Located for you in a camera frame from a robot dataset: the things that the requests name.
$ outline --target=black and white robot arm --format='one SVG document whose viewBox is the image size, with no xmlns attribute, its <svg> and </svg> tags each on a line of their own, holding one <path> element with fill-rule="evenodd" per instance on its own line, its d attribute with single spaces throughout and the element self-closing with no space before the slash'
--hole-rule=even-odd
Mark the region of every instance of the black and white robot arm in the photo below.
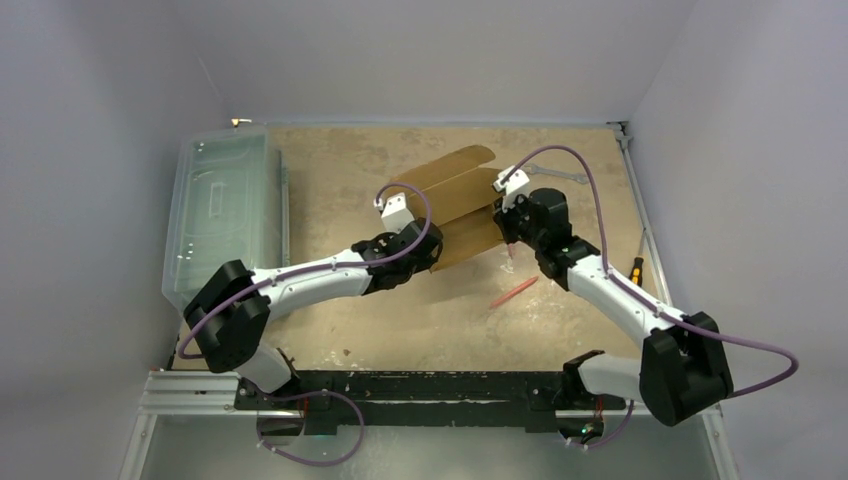
<svg viewBox="0 0 848 480">
<path fill-rule="evenodd" d="M 438 261 L 442 234 L 435 225 L 430 225 L 407 254 L 382 261 L 408 249 L 421 236 L 426 222 L 413 218 L 403 193 L 392 196 L 385 205 L 376 202 L 375 207 L 387 231 L 331 257 L 252 271 L 239 260 L 222 265 L 183 312 L 189 327 L 196 330 L 194 338 L 209 370 L 235 371 L 267 393 L 284 386 L 294 388 L 297 372 L 291 361 L 262 341 L 270 322 L 333 298 L 395 288 Z M 253 291 L 238 301 L 231 301 L 251 288 Z M 223 304 L 227 306 L 221 312 L 206 318 Z"/>
<path fill-rule="evenodd" d="M 676 425 L 731 395 L 733 381 L 722 343 L 690 335 L 658 312 L 718 332 L 715 321 L 703 312 L 686 315 L 633 285 L 657 313 L 648 310 L 619 285 L 629 285 L 627 277 L 604 268 L 600 251 L 573 235 L 565 195 L 551 188 L 531 192 L 527 175 L 521 170 L 510 174 L 513 170 L 502 171 L 493 185 L 503 194 L 495 203 L 494 220 L 504 240 L 530 246 L 545 276 L 595 306 L 642 350 L 641 360 L 593 351 L 566 363 L 564 394 L 636 400 L 666 425 Z"/>
</svg>

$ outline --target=brown cardboard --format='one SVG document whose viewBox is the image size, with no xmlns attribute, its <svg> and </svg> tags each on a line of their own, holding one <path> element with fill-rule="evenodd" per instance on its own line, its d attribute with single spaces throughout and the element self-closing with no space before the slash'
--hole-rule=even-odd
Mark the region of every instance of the brown cardboard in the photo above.
<svg viewBox="0 0 848 480">
<path fill-rule="evenodd" d="M 392 178 L 422 190 L 430 202 L 433 223 L 442 231 L 444 250 L 430 271 L 456 265 L 503 243 L 492 220 L 492 203 L 499 197 L 492 183 L 499 170 L 480 167 L 494 158 L 488 148 L 473 145 Z M 402 189 L 389 189 L 387 196 L 399 191 Z M 412 214 L 424 217 L 426 209 L 418 195 L 406 194 Z"/>
</svg>

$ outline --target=floor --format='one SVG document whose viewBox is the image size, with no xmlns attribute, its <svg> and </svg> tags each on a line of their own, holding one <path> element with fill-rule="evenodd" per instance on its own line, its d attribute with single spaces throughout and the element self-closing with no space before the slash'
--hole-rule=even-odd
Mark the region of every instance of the floor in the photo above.
<svg viewBox="0 0 848 480">
<path fill-rule="evenodd" d="M 473 144 L 491 148 L 497 159 L 487 166 L 500 168 L 547 144 L 580 151 L 598 181 L 613 265 L 628 272 L 638 248 L 642 226 L 608 129 L 285 127 L 272 135 L 290 174 L 292 263 L 324 258 L 382 232 L 372 200 L 389 177 Z M 580 171 L 564 152 L 537 159 L 543 167 Z M 532 176 L 531 184 L 565 192 L 575 234 L 600 246 L 588 185 L 544 175 Z M 646 290 L 655 294 L 651 272 L 646 259 Z M 510 259 L 505 246 L 497 247 L 446 270 L 417 274 L 392 291 L 301 309 L 271 324 L 265 338 L 300 369 L 550 370 L 591 349 L 638 355 L 611 321 L 544 276 L 489 308 L 535 275 L 529 248 L 517 246 Z M 204 364 L 177 359 L 174 368 Z"/>
</svg>

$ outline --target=gray wall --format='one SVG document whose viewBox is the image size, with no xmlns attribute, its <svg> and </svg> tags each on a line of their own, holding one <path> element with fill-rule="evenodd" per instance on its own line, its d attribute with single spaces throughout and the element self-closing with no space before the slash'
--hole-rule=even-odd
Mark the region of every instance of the gray wall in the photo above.
<svg viewBox="0 0 848 480">
<path fill-rule="evenodd" d="M 695 0 L 177 0 L 240 116 L 610 121 Z"/>
<path fill-rule="evenodd" d="M 745 478 L 848 478 L 846 19 L 842 0 L 702 0 L 633 117 L 675 301 L 801 360 L 725 404 Z M 786 366 L 729 355 L 739 386 Z"/>
<path fill-rule="evenodd" d="M 0 478 L 115 478 L 146 372 L 178 138 L 225 111 L 164 0 L 0 2 Z"/>
</svg>

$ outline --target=clear plastic bin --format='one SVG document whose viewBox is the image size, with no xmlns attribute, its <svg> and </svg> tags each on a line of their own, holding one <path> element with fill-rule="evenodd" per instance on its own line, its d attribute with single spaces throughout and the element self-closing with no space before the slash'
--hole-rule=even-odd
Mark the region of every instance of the clear plastic bin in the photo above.
<svg viewBox="0 0 848 480">
<path fill-rule="evenodd" d="M 194 136 L 182 145 L 162 293 L 180 313 L 222 263 L 288 265 L 288 175 L 260 126 Z"/>
</svg>

